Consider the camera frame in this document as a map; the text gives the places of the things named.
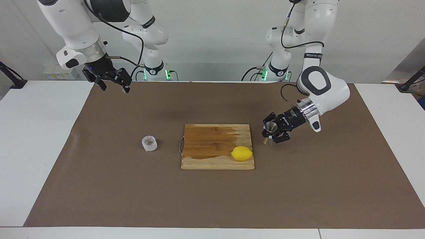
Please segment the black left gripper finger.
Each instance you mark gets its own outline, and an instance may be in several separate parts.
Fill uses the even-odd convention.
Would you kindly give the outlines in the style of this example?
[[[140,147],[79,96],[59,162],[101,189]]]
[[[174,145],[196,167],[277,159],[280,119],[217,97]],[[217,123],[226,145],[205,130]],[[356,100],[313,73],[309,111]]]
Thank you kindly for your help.
[[[277,133],[275,133],[275,134],[273,134],[273,135],[270,136],[270,139],[273,142],[275,142],[276,144],[282,143],[282,142],[285,142],[285,141],[288,141],[288,140],[291,139],[290,132],[284,131],[284,132],[282,132],[279,135]]]
[[[266,116],[266,118],[263,120],[263,123],[266,125],[270,121],[274,122],[277,126],[282,126],[283,114],[277,115],[275,112],[272,112]]]

